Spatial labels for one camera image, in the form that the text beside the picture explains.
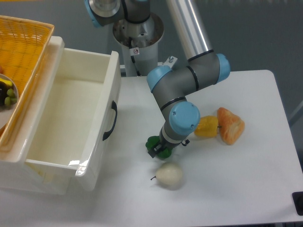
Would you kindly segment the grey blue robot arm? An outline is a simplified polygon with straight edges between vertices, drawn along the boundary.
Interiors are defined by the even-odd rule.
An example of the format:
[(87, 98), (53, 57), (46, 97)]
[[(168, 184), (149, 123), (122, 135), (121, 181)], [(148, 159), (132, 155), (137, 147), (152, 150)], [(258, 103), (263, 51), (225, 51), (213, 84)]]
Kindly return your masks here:
[(187, 95), (228, 78), (231, 68), (223, 54), (214, 52), (196, 3), (167, 1), (188, 65), (173, 70), (170, 61), (158, 65), (158, 43), (164, 34), (162, 20), (151, 12), (148, 0), (87, 0), (85, 6), (94, 26), (113, 25), (127, 76), (145, 76), (165, 119), (159, 136), (146, 143), (151, 157), (188, 144), (198, 126), (200, 112)]

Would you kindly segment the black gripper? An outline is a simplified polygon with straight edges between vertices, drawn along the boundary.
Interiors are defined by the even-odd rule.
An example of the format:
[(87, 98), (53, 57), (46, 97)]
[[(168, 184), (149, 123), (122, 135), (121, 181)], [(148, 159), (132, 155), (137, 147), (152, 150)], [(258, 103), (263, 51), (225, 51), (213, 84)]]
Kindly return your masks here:
[(159, 144), (152, 146), (150, 148), (147, 148), (148, 154), (152, 157), (155, 158), (157, 155), (159, 155), (161, 152), (163, 152), (165, 149), (174, 149), (174, 144), (168, 142), (167, 140), (160, 138), (159, 139)]

